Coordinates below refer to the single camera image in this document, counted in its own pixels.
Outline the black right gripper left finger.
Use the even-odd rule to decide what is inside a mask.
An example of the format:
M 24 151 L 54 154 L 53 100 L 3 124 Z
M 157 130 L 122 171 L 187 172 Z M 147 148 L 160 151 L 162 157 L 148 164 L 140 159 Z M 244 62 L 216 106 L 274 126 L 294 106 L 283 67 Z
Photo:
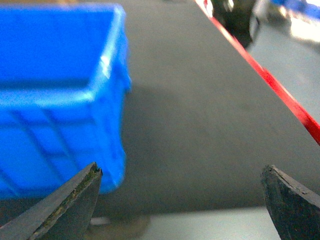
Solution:
M 0 228 L 2 240 L 82 240 L 92 218 L 103 172 L 88 164 L 61 187 Z

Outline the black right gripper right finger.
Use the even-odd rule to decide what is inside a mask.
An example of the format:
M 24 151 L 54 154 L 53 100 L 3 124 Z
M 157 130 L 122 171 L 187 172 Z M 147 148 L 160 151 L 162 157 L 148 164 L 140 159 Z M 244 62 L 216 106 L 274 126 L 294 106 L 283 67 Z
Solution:
M 282 240 L 320 238 L 320 196 L 274 165 L 261 173 L 266 209 Z

